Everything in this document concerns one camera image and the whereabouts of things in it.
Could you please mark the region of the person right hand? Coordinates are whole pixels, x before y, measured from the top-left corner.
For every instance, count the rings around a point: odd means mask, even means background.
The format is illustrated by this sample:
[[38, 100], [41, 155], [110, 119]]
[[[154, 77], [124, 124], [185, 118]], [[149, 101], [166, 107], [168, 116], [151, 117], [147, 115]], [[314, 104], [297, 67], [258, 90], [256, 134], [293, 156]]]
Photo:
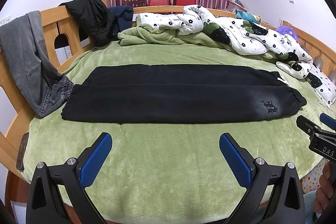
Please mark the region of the person right hand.
[[334, 188], [330, 182], [330, 162], [328, 161], [323, 167], [322, 174], [319, 178], [320, 187], [315, 192], [313, 209], [315, 213], [322, 213], [330, 203], [334, 194]]

